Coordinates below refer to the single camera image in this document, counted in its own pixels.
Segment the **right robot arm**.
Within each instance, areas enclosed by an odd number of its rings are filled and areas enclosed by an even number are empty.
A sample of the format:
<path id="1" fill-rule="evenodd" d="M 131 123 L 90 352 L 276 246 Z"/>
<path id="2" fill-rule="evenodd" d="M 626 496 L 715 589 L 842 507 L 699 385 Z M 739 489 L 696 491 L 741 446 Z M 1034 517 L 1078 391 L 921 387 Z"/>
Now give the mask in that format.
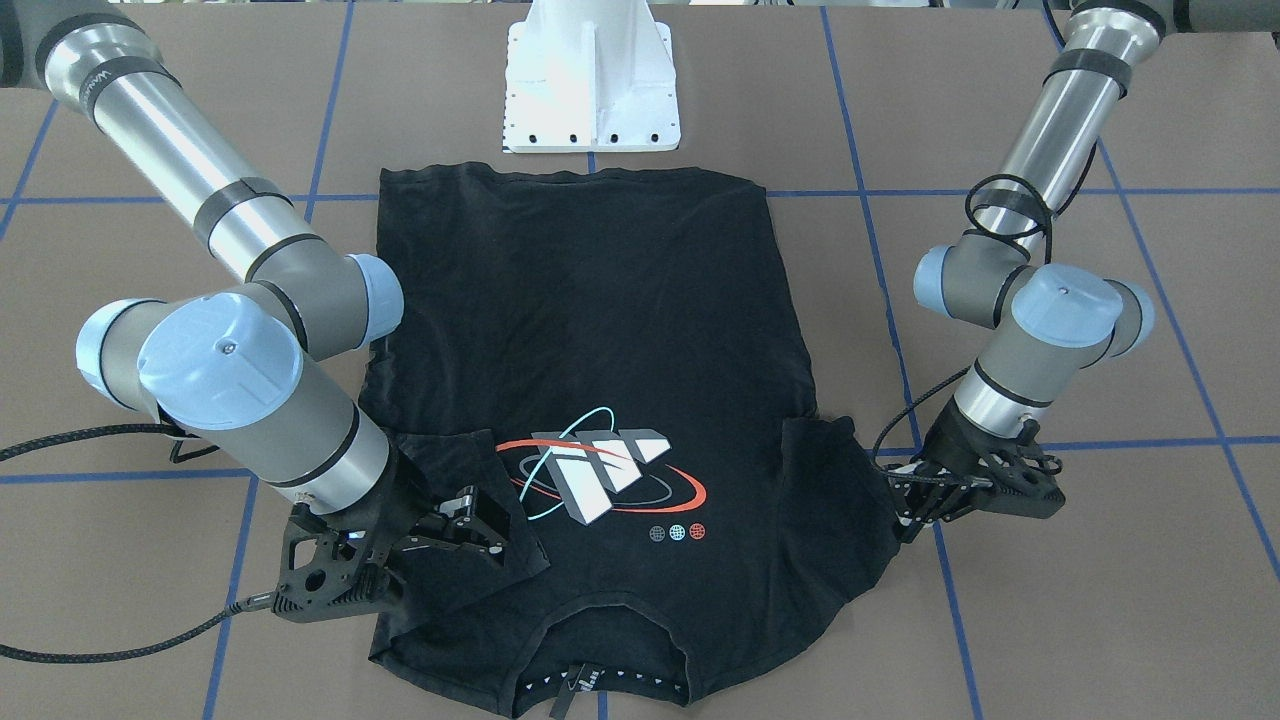
<path id="1" fill-rule="evenodd" d="M 503 561 L 484 496 L 430 496 L 323 368 L 402 323 L 397 274 L 334 250 L 197 108 L 146 29 L 108 1 L 5 1 L 3 87 L 84 118 L 230 277 L 92 313 L 76 341 L 91 387 L 218 446 L 323 530 L 358 532 L 364 559 L 436 546 Z"/>

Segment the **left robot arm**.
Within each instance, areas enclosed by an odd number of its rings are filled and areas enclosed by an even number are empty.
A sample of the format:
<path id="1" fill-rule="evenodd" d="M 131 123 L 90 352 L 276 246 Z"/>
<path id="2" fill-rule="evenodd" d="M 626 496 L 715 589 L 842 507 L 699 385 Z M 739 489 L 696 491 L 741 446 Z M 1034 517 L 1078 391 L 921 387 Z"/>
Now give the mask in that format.
<path id="1" fill-rule="evenodd" d="M 1083 1 L 1000 169 L 966 193 L 966 228 L 918 263 L 913 292 L 940 315 L 991 331 L 920 451 L 884 477 L 897 537 L 974 511 L 1046 519 L 1065 503 L 1041 423 L 1080 370 L 1142 345 L 1157 320 L 1143 288 L 1062 263 L 1056 224 L 1091 170 L 1134 69 L 1161 45 L 1152 1 Z"/>

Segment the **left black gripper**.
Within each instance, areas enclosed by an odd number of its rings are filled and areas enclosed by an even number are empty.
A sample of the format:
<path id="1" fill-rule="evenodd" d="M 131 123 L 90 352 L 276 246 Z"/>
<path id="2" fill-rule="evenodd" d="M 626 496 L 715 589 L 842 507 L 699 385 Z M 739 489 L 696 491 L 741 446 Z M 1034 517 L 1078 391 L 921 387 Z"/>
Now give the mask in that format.
<path id="1" fill-rule="evenodd" d="M 1011 447 L 1009 437 L 989 433 L 956 407 L 946 407 L 925 434 L 918 461 L 922 468 L 888 469 L 888 483 L 895 492 L 915 489 L 961 491 L 966 487 L 997 491 L 1009 479 L 1004 452 Z M 948 523 L 961 516 L 955 498 L 931 496 L 896 496 L 893 498 L 899 525 L 893 536 L 909 544 L 937 521 Z"/>

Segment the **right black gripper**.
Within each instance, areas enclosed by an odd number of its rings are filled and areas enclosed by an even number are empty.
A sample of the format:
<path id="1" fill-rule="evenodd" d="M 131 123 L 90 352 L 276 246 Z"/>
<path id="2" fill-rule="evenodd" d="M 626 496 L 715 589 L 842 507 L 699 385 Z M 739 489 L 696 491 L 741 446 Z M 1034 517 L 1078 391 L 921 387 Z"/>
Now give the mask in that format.
<path id="1" fill-rule="evenodd" d="M 509 530 L 509 514 L 477 486 L 434 503 L 420 469 L 396 447 L 372 488 L 340 511 L 340 533 L 360 561 L 433 551 L 477 557 L 490 568 L 506 565 L 504 541 L 436 538 L 431 530 Z"/>

